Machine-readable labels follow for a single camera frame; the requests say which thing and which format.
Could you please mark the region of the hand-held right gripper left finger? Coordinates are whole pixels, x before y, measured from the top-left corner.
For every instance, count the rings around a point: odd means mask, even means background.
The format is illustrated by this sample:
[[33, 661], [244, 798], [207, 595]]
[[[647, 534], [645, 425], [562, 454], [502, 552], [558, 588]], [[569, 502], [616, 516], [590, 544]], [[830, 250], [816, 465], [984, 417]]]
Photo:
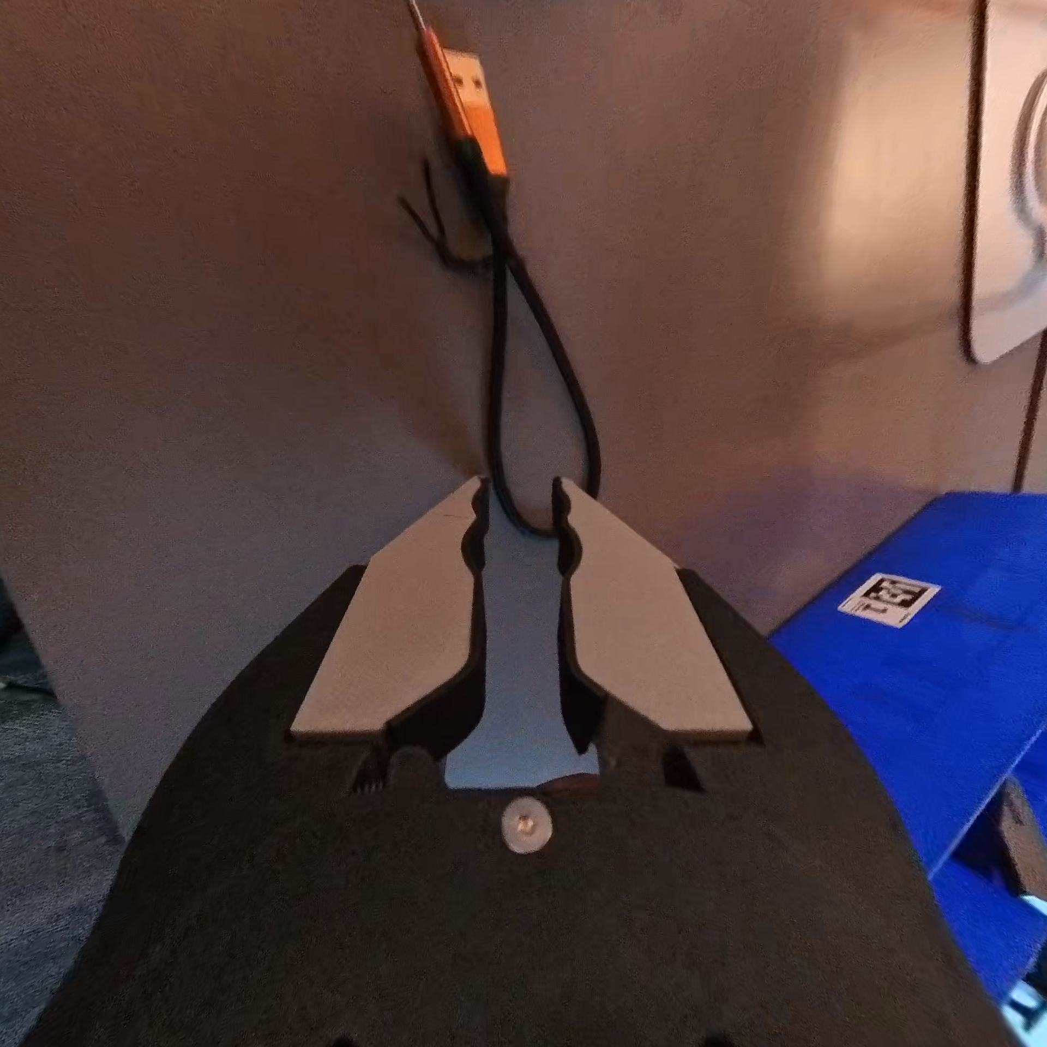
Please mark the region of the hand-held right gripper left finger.
[[485, 710], [489, 484], [468, 478], [367, 562], [291, 736], [446, 758]]

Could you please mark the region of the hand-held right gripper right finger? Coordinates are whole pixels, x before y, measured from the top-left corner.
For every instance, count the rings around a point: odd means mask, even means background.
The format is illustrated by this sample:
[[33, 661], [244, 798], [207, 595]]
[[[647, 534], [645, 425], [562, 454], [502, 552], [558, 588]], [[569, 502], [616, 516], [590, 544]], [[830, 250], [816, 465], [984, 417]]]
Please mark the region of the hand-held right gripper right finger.
[[555, 478], [553, 515], [560, 709], [576, 751], [597, 743], [610, 709], [673, 740], [749, 740], [752, 719], [675, 562], [572, 480]]

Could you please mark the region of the black cable orange plug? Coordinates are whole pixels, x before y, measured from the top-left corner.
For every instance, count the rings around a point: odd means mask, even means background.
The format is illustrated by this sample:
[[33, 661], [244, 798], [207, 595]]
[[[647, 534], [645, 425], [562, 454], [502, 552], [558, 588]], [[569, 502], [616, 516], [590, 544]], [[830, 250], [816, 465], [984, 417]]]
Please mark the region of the black cable orange plug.
[[417, 54], [440, 114], [460, 183], [488, 237], [490, 248], [487, 254], [464, 257], [452, 249], [438, 205], [432, 166], [427, 158], [422, 160], [422, 174], [431, 224], [405, 198], [399, 198], [398, 204], [413, 220], [413, 225], [445, 269], [467, 275], [487, 274], [490, 279], [492, 321], [484, 438], [491, 486], [504, 515], [519, 533], [533, 539], [551, 540], [556, 537], [555, 529], [531, 522], [519, 508], [504, 462], [503, 414], [510, 282], [514, 282], [524, 305], [536, 324], [569, 394], [582, 437], [582, 489], [595, 499], [599, 497], [602, 480], [597, 426], [560, 332], [511, 236], [508, 217], [509, 169], [482, 62], [475, 53], [445, 47], [435, 27], [424, 18], [418, 2], [407, 2], [407, 8], [416, 31]]

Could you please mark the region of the blue plastic bin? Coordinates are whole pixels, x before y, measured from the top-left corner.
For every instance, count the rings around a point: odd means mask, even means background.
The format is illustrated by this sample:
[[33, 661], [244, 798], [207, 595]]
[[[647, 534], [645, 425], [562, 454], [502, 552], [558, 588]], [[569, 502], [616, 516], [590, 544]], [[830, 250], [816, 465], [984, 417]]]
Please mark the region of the blue plastic bin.
[[1045, 948], [1046, 496], [950, 492], [771, 636], [890, 792], [946, 922], [1004, 1003]]

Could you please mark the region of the instruction sheet on wooden stand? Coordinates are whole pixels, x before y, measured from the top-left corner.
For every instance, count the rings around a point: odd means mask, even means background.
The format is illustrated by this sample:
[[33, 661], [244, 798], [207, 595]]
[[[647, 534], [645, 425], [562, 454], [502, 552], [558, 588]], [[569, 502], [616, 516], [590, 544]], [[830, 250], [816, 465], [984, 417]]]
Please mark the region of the instruction sheet on wooden stand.
[[976, 2], [964, 199], [964, 352], [992, 364], [1045, 331], [1046, 3]]

